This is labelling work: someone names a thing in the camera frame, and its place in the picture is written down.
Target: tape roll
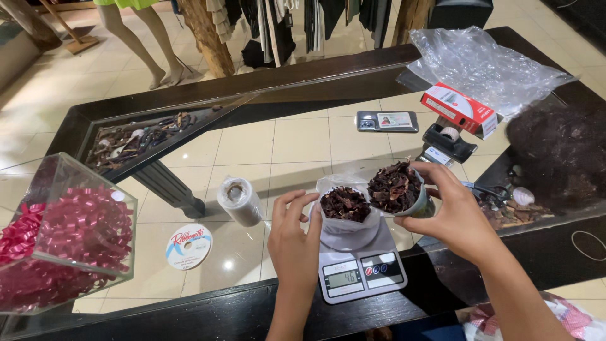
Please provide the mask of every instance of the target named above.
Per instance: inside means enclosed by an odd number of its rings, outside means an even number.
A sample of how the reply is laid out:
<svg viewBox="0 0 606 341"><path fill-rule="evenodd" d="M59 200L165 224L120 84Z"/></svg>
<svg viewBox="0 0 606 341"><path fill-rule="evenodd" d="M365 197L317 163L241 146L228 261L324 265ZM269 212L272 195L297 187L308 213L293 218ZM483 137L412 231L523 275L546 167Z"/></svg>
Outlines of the tape roll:
<svg viewBox="0 0 606 341"><path fill-rule="evenodd" d="M446 127L444 129L442 129L442 131L440 132L440 134L448 136L453 141L456 141L456 140L459 139L459 132L455 128L452 128L452 127Z"/></svg>

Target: pink curly ribbon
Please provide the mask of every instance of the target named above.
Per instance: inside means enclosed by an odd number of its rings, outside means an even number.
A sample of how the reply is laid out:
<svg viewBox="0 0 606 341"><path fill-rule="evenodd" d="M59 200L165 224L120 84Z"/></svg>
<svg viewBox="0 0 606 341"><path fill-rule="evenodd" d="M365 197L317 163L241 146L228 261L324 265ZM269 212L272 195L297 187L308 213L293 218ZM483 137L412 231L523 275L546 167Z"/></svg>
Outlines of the pink curly ribbon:
<svg viewBox="0 0 606 341"><path fill-rule="evenodd" d="M129 270L122 261L132 251L133 211L112 199L112 192L102 186L69 188L57 202L21 205L23 214L2 230L0 239L0 311L32 312L116 280L115 275L76 265ZM34 251L74 266L32 258Z"/></svg>

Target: dried hibiscus flower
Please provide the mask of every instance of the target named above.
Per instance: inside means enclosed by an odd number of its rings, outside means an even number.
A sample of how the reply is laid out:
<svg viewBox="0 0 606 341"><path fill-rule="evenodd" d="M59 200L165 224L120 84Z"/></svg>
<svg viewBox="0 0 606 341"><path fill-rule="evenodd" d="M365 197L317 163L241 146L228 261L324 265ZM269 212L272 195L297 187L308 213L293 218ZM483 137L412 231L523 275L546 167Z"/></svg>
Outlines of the dried hibiscus flower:
<svg viewBox="0 0 606 341"><path fill-rule="evenodd" d="M384 167L368 183L370 204L387 213L400 213L411 208L421 193L421 181L409 162Z"/></svg>
<svg viewBox="0 0 606 341"><path fill-rule="evenodd" d="M337 187L324 194L320 205L327 218L362 223L370 214L370 205L364 195L351 187Z"/></svg>

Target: scissors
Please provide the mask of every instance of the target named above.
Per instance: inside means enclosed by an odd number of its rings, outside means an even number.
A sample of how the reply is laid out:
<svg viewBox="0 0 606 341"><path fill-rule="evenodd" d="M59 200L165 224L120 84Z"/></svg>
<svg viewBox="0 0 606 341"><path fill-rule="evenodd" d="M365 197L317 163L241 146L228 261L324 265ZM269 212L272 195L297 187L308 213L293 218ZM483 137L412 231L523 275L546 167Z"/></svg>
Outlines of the scissors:
<svg viewBox="0 0 606 341"><path fill-rule="evenodd" d="M483 200L482 194L492 196L496 199L495 204L498 207L505 206L504 201L511 200L511 192L505 186L484 186L481 184L475 184L468 181L461 181L463 186L469 188L474 197Z"/></svg>

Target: hand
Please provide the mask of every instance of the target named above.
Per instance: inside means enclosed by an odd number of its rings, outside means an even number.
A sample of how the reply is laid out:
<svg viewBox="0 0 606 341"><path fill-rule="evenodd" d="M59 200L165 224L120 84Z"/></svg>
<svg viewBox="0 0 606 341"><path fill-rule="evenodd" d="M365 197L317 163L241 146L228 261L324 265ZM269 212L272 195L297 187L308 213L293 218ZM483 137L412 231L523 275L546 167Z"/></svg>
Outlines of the hand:
<svg viewBox="0 0 606 341"><path fill-rule="evenodd" d="M426 190L427 194L442 200L442 207L433 218L395 217L396 224L410 232L437 238L478 267L505 248L473 194L448 168L426 162L411 162L410 166L421 174L425 184L437 185L437 190Z"/></svg>
<svg viewBox="0 0 606 341"><path fill-rule="evenodd" d="M318 282L318 257L320 253L320 232L322 216L320 205L315 205L311 221L303 212L303 207L320 196L319 193L305 194L305 190L292 191L274 201L271 232L267 249L278 274L279 287L299 295L309 294L310 298ZM310 221L307 235L301 229L301 222Z"/></svg>

